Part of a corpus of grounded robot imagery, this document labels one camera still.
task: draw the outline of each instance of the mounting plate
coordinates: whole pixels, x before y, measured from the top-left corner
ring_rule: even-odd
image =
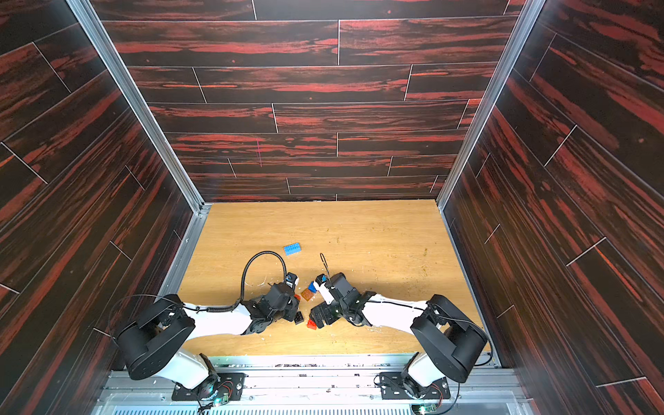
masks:
[[[246,375],[244,373],[218,373],[218,375],[222,382],[226,380],[233,382],[234,388],[232,388],[229,400],[240,400],[240,398],[242,397],[242,391],[244,390],[244,377]],[[223,386],[219,388],[219,392],[221,394],[223,394],[225,390],[226,388],[224,388]],[[181,402],[195,401],[196,394],[191,389],[187,389],[183,386],[176,385],[175,389],[173,389],[173,395],[171,396],[171,400],[181,401]]]
[[[380,387],[380,395],[383,399],[412,399],[406,394],[405,390],[396,387],[397,384],[401,384],[402,382],[401,372],[380,372],[378,377],[380,379],[380,383],[392,384],[392,386]],[[438,386],[438,388],[443,392],[443,399],[450,399],[451,394],[447,378],[438,379],[434,382],[434,384]],[[436,389],[430,388],[422,399],[440,399],[440,396],[438,395],[438,391]]]

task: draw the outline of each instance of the wooden table surface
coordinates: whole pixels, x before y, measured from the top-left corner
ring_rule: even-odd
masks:
[[[299,242],[302,251],[286,256],[284,246]],[[179,290],[183,301],[200,305],[233,303],[240,295],[246,262],[257,252],[273,250],[289,272],[299,276],[299,293],[324,272],[343,272],[360,292],[428,300],[446,296],[481,324],[445,225],[433,200],[223,203],[212,206]],[[273,256],[261,256],[247,273],[245,298],[267,293],[282,280]],[[305,323],[285,320],[263,333],[216,335],[193,339],[185,348],[207,356],[339,355],[421,351],[414,336],[389,327],[353,327],[338,320],[331,326],[306,327],[309,310],[323,301],[320,293],[300,302]]]

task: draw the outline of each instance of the wood grain wall panel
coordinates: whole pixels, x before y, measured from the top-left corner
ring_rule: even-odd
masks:
[[[436,176],[407,177],[306,177],[288,179],[293,195],[357,193],[430,193]]]
[[[140,190],[126,169],[120,173],[0,318],[0,398],[18,381]]]
[[[496,62],[413,65],[406,101],[482,98]]]
[[[515,17],[341,21],[339,64],[498,61]]]
[[[593,303],[558,259],[555,246],[548,243],[548,234],[530,218],[529,207],[524,206],[522,198],[504,178],[493,156],[487,160],[478,180],[513,247],[515,255],[510,268],[514,272],[523,269],[523,275],[528,276],[520,278],[510,295],[524,311],[521,316],[533,331],[535,344],[550,351],[549,356],[542,352],[542,357],[560,377],[554,382],[568,388],[562,378],[589,376],[587,379],[597,385],[641,376]],[[580,388],[570,399],[583,400],[586,394],[588,391]]]
[[[664,87],[664,6],[658,1],[550,1],[541,22],[602,58]]]
[[[664,198],[578,128],[546,168],[622,256],[664,295]]]
[[[4,0],[0,11],[0,54],[75,23],[76,17],[65,0]]]
[[[518,16],[521,14],[523,6],[525,6],[526,0],[509,0],[507,2],[507,7],[505,8],[504,15]]]
[[[223,21],[254,20],[251,0],[186,0],[145,3],[139,0],[92,0],[101,20]]]
[[[337,21],[104,22],[130,66],[336,65],[338,26]]]
[[[148,104],[163,131],[274,133],[274,113],[265,104]]]
[[[389,157],[276,157],[230,159],[237,177],[387,176]]]
[[[455,247],[459,257],[464,264],[467,264],[465,267],[466,275],[468,276],[468,279],[472,281],[472,290],[477,299],[477,303],[479,304],[479,308],[485,316],[485,329],[491,334],[493,340],[491,347],[495,348],[496,352],[500,354],[501,362],[504,363],[506,367],[513,367],[514,361],[510,359],[509,348],[505,342],[503,331],[496,322],[492,306],[489,303],[489,296],[479,283],[480,280],[486,277],[486,274],[480,270],[480,264],[486,264],[485,262],[482,262],[482,260],[485,259],[484,252],[482,250],[474,250],[472,248],[474,246],[473,243],[468,240],[470,235],[459,232],[458,226],[465,226],[465,224],[462,224],[461,222],[463,222],[463,219],[459,218],[459,224],[456,223],[456,220],[452,223],[450,226],[450,235],[455,241]]]
[[[228,178],[210,173],[189,175],[207,202],[208,196],[217,195],[288,195],[286,179],[268,178]]]
[[[659,192],[664,92],[556,37],[532,83],[585,132]]]
[[[167,133],[179,156],[325,157],[337,154],[335,133],[191,134]]]
[[[484,166],[484,162],[487,161],[488,157],[489,150],[487,149],[484,140],[480,136],[477,139],[475,148],[473,149],[472,153],[470,153],[470,157],[468,157],[468,165],[470,166],[470,169],[473,171],[473,173],[475,173],[475,177],[477,177],[479,174],[480,170]]]
[[[556,33],[536,22],[530,36],[521,49],[519,57],[514,63],[514,69],[527,80],[530,80],[539,66],[548,46]]]
[[[207,102],[403,101],[408,65],[196,68]]]
[[[664,341],[664,301],[608,240],[575,261],[570,272],[643,374],[664,393],[664,353],[660,347]]]
[[[456,128],[465,101],[274,104],[281,132],[398,131]]]
[[[466,129],[339,133],[339,156],[456,154]]]
[[[171,174],[163,169],[151,186],[141,192],[140,198],[130,206],[131,213],[111,238],[125,255],[130,258],[136,256],[147,233],[176,188]]]
[[[123,276],[129,259],[107,242],[76,293],[70,298],[58,321],[0,406],[6,412],[45,414],[58,395],[99,318],[109,292]]]
[[[88,414],[97,403],[97,396],[108,380],[110,365],[116,356],[111,339],[90,331],[88,341],[74,367],[48,409],[48,415]]]
[[[40,39],[35,45],[70,91],[106,69],[79,24]]]
[[[6,139],[5,144],[51,181],[126,108],[127,100],[104,71]]]
[[[33,43],[0,56],[0,141],[67,95]]]
[[[337,201],[388,201],[388,200],[419,200],[435,199],[437,193],[395,193],[395,194],[376,194],[376,195],[337,195]]]
[[[0,282],[23,290],[64,237],[120,172],[142,131],[133,113],[125,113],[57,181],[21,211],[0,234]]]
[[[175,213],[178,210],[180,199],[182,197],[178,190],[169,195],[168,201],[149,229],[138,252],[133,257],[127,272],[122,276],[115,290],[110,293],[103,312],[94,323],[95,328],[106,333],[113,332],[118,325],[125,323],[135,310],[138,304],[137,297],[126,298],[123,301],[120,300],[127,295],[146,293],[148,282],[153,280],[154,274],[163,267],[161,265],[162,258],[164,258],[164,252],[169,245],[173,227],[178,221]],[[162,280],[165,276],[165,272],[160,275]],[[109,327],[108,316],[111,313],[110,308],[113,305],[116,305],[116,308],[111,314]]]
[[[598,388],[616,414],[664,414],[664,400],[647,379]]]
[[[130,66],[127,69],[145,101],[205,102],[193,68]]]
[[[574,127],[516,71],[507,79],[496,106],[542,165]]]
[[[491,157],[528,206],[532,220],[546,232],[563,264],[603,237],[523,144],[499,110],[493,110],[484,131]]]
[[[468,100],[465,110],[463,111],[461,120],[459,121],[458,128],[470,127],[471,122],[473,122],[473,119],[475,118],[475,113],[477,113],[477,109],[479,108],[480,102],[481,99],[478,98]]]
[[[456,154],[392,157],[389,176],[447,175]]]
[[[502,15],[505,0],[254,0],[259,20],[402,19]]]
[[[127,168],[138,183],[141,183],[141,187],[149,189],[155,178],[166,170],[166,165],[145,132],[141,132],[137,140],[139,145],[133,157],[127,162]]]
[[[2,229],[44,189],[46,183],[4,145],[0,145],[0,177],[5,179],[0,192],[0,229]]]
[[[335,195],[217,195],[210,197],[213,203],[227,202],[333,202]]]

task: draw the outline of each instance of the aluminum frame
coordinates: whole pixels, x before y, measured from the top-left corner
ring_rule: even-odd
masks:
[[[155,116],[148,108],[145,99],[129,74],[127,66],[120,58],[118,50],[108,36],[89,0],[66,0],[66,2],[129,103],[131,110],[143,126],[150,141],[154,144],[159,156],[166,164],[166,168],[171,172],[191,210],[194,213],[200,212],[205,203],[203,197],[189,178],[182,163],[175,156],[175,152],[173,152],[166,136],[157,124]]]
[[[507,82],[507,77],[510,72],[512,72],[514,64],[517,62],[521,49],[523,49],[523,45],[526,43],[526,40],[535,25],[535,21],[537,20],[545,1],[546,0],[528,0],[521,11],[521,14],[517,18],[517,23],[505,45],[503,54],[501,55],[493,76],[489,81],[489,85],[484,93],[484,97],[482,97],[477,113],[475,113],[475,117],[465,135],[465,139],[459,150],[459,155],[454,161],[450,174],[436,198],[441,214],[452,195],[456,183],[461,177],[463,168],[467,164],[468,159],[477,144],[477,140],[484,129],[484,125],[487,123],[487,120],[491,115],[493,106],[498,100],[500,93],[503,91],[503,87]]]

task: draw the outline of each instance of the blue lego brick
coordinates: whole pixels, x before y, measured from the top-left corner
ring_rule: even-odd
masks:
[[[286,255],[297,254],[301,250],[302,250],[302,248],[300,248],[298,242],[296,242],[292,245],[289,245],[289,246],[284,246],[284,252],[286,253]]]

